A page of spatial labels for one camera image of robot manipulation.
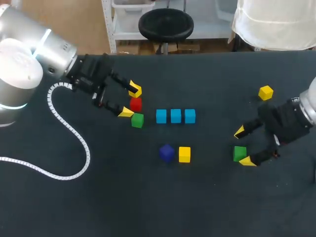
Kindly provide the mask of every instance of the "yellow cube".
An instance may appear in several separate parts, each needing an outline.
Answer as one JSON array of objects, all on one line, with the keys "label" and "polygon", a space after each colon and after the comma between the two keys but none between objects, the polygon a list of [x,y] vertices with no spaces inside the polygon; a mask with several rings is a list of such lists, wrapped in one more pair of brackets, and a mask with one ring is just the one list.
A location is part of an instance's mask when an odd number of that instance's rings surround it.
[{"label": "yellow cube", "polygon": [[179,162],[190,163],[191,147],[179,147]]},{"label": "yellow cube", "polygon": [[259,97],[262,100],[269,100],[272,98],[273,90],[268,85],[261,87],[259,90]]}]

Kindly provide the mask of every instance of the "cube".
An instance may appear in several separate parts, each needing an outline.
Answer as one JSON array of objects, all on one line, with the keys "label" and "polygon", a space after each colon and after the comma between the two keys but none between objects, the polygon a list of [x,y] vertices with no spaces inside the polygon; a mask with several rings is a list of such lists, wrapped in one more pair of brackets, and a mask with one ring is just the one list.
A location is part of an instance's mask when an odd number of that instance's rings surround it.
[{"label": "cube", "polygon": [[171,110],[171,123],[181,123],[181,110]]},{"label": "cube", "polygon": [[190,163],[191,147],[179,147],[179,162]]},{"label": "cube", "polygon": [[167,123],[167,110],[156,110],[156,123]]},{"label": "cube", "polygon": [[247,148],[246,147],[234,147],[234,161],[239,162],[240,160],[247,157]]},{"label": "cube", "polygon": [[142,98],[134,98],[130,100],[130,109],[134,112],[141,112],[142,111]]},{"label": "cube", "polygon": [[171,162],[174,159],[174,155],[175,151],[169,144],[166,144],[159,149],[159,156],[165,162]]},{"label": "cube", "polygon": [[132,117],[132,127],[142,128],[144,124],[144,115],[134,113]]},{"label": "cube", "polygon": [[262,100],[269,100],[272,98],[273,90],[268,85],[261,87],[259,90],[259,97]]},{"label": "cube", "polygon": [[185,123],[196,122],[196,110],[184,110]]}]

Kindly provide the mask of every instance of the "stool leg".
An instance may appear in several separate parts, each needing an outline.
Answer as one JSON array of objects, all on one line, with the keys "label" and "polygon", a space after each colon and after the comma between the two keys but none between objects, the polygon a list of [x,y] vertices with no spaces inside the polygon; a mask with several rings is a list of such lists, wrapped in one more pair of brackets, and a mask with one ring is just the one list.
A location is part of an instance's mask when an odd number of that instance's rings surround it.
[{"label": "stool leg", "polygon": [[162,49],[163,49],[163,54],[168,55],[168,43],[164,43],[162,45]]}]

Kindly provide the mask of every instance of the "blue cube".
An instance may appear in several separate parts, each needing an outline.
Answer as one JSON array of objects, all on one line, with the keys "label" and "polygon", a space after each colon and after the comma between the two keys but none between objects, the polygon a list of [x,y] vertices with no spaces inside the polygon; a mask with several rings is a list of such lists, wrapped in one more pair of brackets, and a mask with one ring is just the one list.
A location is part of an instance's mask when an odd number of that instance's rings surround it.
[{"label": "blue cube", "polygon": [[169,144],[166,144],[159,149],[159,156],[165,162],[171,162],[174,159],[174,155],[175,151]]},{"label": "blue cube", "polygon": [[181,110],[171,110],[171,123],[181,123]]},{"label": "blue cube", "polygon": [[156,111],[156,123],[167,123],[167,110]]},{"label": "blue cube", "polygon": [[196,122],[196,110],[184,110],[185,123]]}]

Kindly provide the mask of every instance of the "white cable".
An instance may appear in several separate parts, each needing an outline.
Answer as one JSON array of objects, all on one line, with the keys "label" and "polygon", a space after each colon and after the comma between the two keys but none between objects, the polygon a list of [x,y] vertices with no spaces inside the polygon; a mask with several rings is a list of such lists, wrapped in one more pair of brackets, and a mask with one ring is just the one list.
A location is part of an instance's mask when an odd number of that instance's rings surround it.
[{"label": "white cable", "polygon": [[52,96],[52,93],[53,93],[54,89],[56,89],[56,88],[58,88],[60,86],[66,87],[66,88],[68,88],[70,90],[73,89],[71,84],[64,83],[64,82],[59,82],[59,83],[55,83],[54,85],[52,85],[50,87],[49,91],[48,91],[48,94],[47,94],[48,106],[49,106],[51,112],[53,113],[53,115],[66,128],[68,128],[79,139],[79,141],[83,145],[83,148],[84,148],[85,154],[86,154],[86,160],[85,160],[85,164],[84,164],[84,167],[82,168],[82,170],[79,171],[77,174],[74,174],[72,176],[59,176],[59,175],[52,174],[52,173],[50,173],[50,172],[48,172],[46,170],[43,170],[43,169],[37,167],[36,165],[30,164],[30,163],[22,161],[22,160],[12,159],[12,158],[8,158],[8,157],[0,157],[0,161],[6,161],[6,162],[12,162],[12,163],[21,164],[21,165],[27,166],[28,168],[34,169],[34,170],[38,171],[39,173],[42,173],[42,174],[44,174],[44,175],[46,175],[46,176],[48,176],[50,178],[58,179],[58,180],[72,180],[72,179],[76,179],[79,176],[83,175],[83,173],[85,173],[85,171],[88,169],[89,164],[90,164],[90,150],[89,150],[89,147],[88,147],[87,143],[85,142],[85,140],[81,137],[81,135],[76,130],[74,130],[74,128],[71,127],[62,117],[60,117],[60,115],[55,110],[55,108],[54,108],[54,106],[52,104],[52,101],[51,101],[51,96]]}]

